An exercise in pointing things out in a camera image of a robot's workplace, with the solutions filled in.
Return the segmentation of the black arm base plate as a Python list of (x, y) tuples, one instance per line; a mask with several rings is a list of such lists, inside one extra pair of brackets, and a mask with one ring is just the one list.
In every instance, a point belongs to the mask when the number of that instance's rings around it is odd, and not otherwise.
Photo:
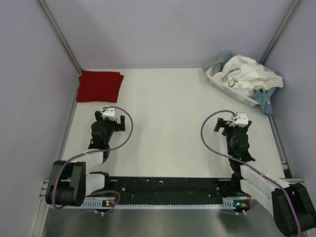
[(115, 177), (105, 178), (101, 191), (116, 191), (119, 204), (220, 204), (225, 198), (251, 202), (249, 195), (219, 178)]

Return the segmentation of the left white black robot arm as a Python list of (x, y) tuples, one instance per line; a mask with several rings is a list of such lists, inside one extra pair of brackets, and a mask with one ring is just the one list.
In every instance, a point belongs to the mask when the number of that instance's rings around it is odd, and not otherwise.
[(116, 118), (116, 109), (124, 112), (133, 123), (133, 119), (124, 109), (119, 107), (103, 107), (94, 113), (95, 122), (91, 125), (91, 138), (86, 152), (78, 154), (68, 160), (58, 160), (54, 162), (48, 186), (45, 193), (45, 201), (55, 209), (65, 206), (79, 207), (83, 204), (87, 196), (87, 161), (77, 161), (88, 155), (101, 153), (101, 162), (107, 161), (110, 151), (117, 150), (127, 143), (133, 130), (130, 131), (127, 140), (121, 145), (111, 148), (110, 140), (115, 132), (124, 132), (125, 116)]

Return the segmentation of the white floral print t-shirt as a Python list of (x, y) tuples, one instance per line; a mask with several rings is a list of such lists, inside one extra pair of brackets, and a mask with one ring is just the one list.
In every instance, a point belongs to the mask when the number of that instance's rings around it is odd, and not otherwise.
[(260, 89), (268, 91), (274, 87), (283, 87), (281, 76), (256, 60), (240, 55), (232, 57), (212, 78), (247, 97)]

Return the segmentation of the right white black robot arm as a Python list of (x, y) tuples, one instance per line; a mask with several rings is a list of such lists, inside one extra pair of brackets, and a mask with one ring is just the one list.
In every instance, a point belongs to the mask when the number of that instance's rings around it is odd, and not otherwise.
[(233, 118), (217, 119), (214, 132), (220, 129), (227, 142), (230, 167), (233, 170), (229, 190), (235, 195), (244, 193), (255, 198), (274, 218), (286, 237), (316, 226), (316, 210), (306, 187), (290, 184), (265, 171), (250, 155), (247, 131), (251, 121)]

